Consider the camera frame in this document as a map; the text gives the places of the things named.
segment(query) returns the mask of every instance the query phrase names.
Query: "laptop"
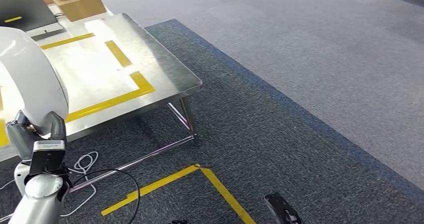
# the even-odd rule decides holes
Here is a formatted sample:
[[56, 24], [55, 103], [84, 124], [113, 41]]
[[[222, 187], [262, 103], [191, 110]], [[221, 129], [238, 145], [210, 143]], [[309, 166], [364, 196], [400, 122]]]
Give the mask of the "laptop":
[[0, 26], [30, 31], [57, 23], [43, 0], [0, 0]]

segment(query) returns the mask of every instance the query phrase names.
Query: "black device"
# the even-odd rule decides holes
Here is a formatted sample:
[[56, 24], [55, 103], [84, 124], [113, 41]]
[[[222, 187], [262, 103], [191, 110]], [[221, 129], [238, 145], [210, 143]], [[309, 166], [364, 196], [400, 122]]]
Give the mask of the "black device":
[[56, 22], [43, 0], [0, 0], [0, 26], [29, 31]]
[[304, 224], [298, 212], [278, 192], [266, 195], [265, 202], [277, 224]]

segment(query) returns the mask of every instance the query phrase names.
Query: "black cable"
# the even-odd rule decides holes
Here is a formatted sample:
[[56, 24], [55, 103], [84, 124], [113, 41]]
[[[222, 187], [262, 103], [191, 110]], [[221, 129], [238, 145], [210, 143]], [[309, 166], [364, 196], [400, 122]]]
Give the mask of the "black cable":
[[123, 171], [123, 170], [118, 170], [118, 169], [103, 169], [103, 170], [96, 170], [96, 171], [92, 171], [92, 172], [90, 172], [90, 173], [87, 173], [87, 174], [85, 174], [85, 175], [81, 176], [78, 180], [76, 180], [76, 181], [74, 182], [74, 184], [73, 184], [73, 185], [74, 185], [74, 186], [76, 186], [76, 185], [77, 185], [77, 183], [78, 183], [80, 180], [82, 180], [84, 177], [86, 177], [86, 176], [88, 176], [88, 175], [91, 175], [91, 174], [94, 174], [94, 173], [97, 173], [97, 172], [102, 172], [102, 171], [118, 171], [118, 172], [121, 172], [121, 173], [124, 173], [124, 174], [126, 174], [126, 175], [130, 176], [130, 177], [131, 177], [131, 179], [134, 181], [134, 183], [135, 183], [135, 185], [136, 185], [136, 187], [137, 187], [137, 193], [138, 193], [138, 195], [137, 195], [137, 206], [135, 207], [134, 214], [133, 214], [133, 216], [131, 217], [131, 219], [129, 220], [128, 224], [132, 223], [132, 221], [135, 219], [135, 216], [137, 215], [137, 212], [138, 212], [138, 209], [139, 209], [139, 206], [140, 206], [140, 195], [141, 195], [141, 193], [140, 193], [140, 186], [139, 186], [139, 184], [137, 183], [136, 179], [134, 178], [134, 176], [132, 176], [132, 175], [131, 175], [131, 174], [129, 174], [128, 172], [125, 172], [125, 171]]

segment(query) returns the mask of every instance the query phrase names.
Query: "table leg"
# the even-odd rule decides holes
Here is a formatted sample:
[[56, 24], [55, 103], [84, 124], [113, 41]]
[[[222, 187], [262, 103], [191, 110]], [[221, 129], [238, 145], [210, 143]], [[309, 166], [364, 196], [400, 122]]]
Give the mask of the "table leg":
[[190, 128], [190, 133], [193, 136], [193, 141], [195, 146], [199, 146], [200, 142], [196, 133], [196, 123], [195, 123], [195, 119], [193, 118], [193, 114], [191, 113], [191, 108], [190, 108], [190, 104], [189, 101], [187, 100], [187, 97], [183, 97], [179, 100], [179, 102], [181, 103], [181, 107], [184, 111], [184, 115], [185, 118], [187, 120], [187, 123], [189, 124], [189, 128]]

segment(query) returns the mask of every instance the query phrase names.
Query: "yellow tape on table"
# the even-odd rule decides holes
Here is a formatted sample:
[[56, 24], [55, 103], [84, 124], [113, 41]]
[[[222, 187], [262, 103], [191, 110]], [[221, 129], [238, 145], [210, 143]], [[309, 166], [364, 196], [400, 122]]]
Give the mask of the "yellow tape on table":
[[69, 39], [66, 39], [66, 40], [57, 41], [57, 42], [54, 42], [54, 43], [51, 43], [51, 44], [42, 45], [42, 46], [40, 46], [40, 48], [42, 50], [46, 50], [46, 49], [50, 49], [50, 48], [53, 48], [53, 47], [69, 44], [69, 43], [72, 43], [72, 42], [75, 42], [75, 41], [78, 41], [78, 40], [91, 38], [93, 36], [95, 36], [95, 34], [93, 34], [93, 33], [80, 35], [80, 36], [72, 37], [72, 38], [69, 38]]
[[109, 50], [112, 52], [112, 54], [115, 56], [115, 58], [119, 61], [120, 65], [122, 67], [127, 67], [132, 65], [131, 61], [128, 59], [128, 57], [122, 52], [122, 50], [116, 45], [116, 43], [111, 40], [105, 42], [106, 46], [109, 48]]

